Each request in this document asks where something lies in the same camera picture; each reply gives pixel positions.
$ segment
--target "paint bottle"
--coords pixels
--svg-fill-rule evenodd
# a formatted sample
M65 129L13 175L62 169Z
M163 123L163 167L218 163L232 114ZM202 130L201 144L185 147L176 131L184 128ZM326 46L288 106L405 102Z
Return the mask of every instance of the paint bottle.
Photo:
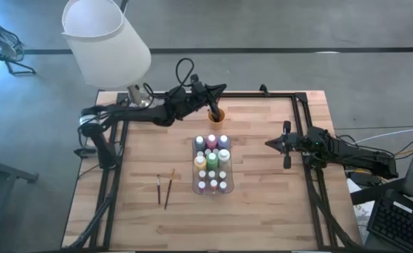
M206 157L206 167L209 171L218 169L218 156L216 154L210 153Z
M207 176L207 172L206 172L206 171L199 171L199 180L200 180L200 181L204 181L204 180L205 180L205 176Z
M221 182L219 184L219 190L224 193L225 191L227 191L227 183L226 182Z
M206 139L206 147L213 150L217 145L218 139L212 134L208 135L208 138Z
M227 173L225 171L219 172L219 180L220 181L224 181L226 177L227 177Z
M221 136L218 139L218 148L219 149L229 149L230 148L230 139L227 136Z
M209 180L215 179L215 178L216 178L216 172L214 172L214 171L209 171L209 172L208 172L208 178L209 178Z
M209 185L211 186L211 190L212 190L213 192L216 192L216 189L218 188L218 181L216 181L216 180L211 180L211 181L209 182Z
M205 157L196 157L194 159L194 166L198 171L207 169L207 160Z
M230 162L230 152L226 149L222 149L221 151L219 151L218 160L219 160L218 162L219 169L226 170Z
M196 148L197 151L205 150L206 142L205 142L205 139L203 137L201 137L201 136L196 137L195 141L194 141L194 144L195 144L195 148Z
M198 186L199 186L199 192L200 193L205 193L205 186L206 186L205 182L200 181Z

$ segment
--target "wooden tabletop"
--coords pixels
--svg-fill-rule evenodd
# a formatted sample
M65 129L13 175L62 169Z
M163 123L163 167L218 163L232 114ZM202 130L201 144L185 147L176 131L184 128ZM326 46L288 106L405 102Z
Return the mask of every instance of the wooden tabletop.
M313 124L334 134L324 91L306 93ZM116 96L116 92L100 92L97 104L115 103ZM130 123L110 250L317 248L300 155L292 153L292 168L283 169L283 156L264 145L280 136L283 121L290 120L292 130L296 129L290 99L222 98L219 107L226 114L219 131L210 130L206 107L169 128ZM191 140L208 134L225 134L232 140L235 188L226 195L198 195L192 191ZM97 158L85 159L80 173L97 163ZM172 169L176 175L164 210ZM160 206L157 174L162 177ZM329 164L324 177L333 215L349 236L360 242L343 167ZM101 170L96 168L79 179L63 245L72 243L91 220L100 178ZM327 241L327 229L321 220ZM105 222L101 224L99 243L104 226Z

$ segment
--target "gray floor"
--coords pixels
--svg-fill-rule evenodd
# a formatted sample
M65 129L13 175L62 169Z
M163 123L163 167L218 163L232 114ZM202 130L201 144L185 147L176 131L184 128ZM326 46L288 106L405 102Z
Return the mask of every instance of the gray floor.
M29 49L68 48L60 36L65 3L0 1L0 24ZM413 0L138 0L126 16L151 48L413 46ZM413 53L160 55L144 81L154 90L175 86L176 61L186 56L202 81L230 90L262 83L325 90L338 134L359 140L413 128ZM0 252L59 248L80 163L72 153L78 114L97 94L71 55L26 56L24 63L39 74L13 77L0 63L0 162L40 179L18 181ZM412 139L365 144L396 152ZM409 161L398 162L401 175Z

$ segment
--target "keyboard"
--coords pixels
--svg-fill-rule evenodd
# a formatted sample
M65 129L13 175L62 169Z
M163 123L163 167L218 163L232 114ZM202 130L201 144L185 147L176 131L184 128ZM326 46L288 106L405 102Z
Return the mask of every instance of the keyboard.
M413 201L387 190L376 201L367 230L406 252L413 252Z

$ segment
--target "lamp shade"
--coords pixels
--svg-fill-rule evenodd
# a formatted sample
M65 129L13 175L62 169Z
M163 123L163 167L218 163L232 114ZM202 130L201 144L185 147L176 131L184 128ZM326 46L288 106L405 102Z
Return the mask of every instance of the lamp shade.
M87 84L130 85L148 71L149 48L112 0L70 0L62 23Z

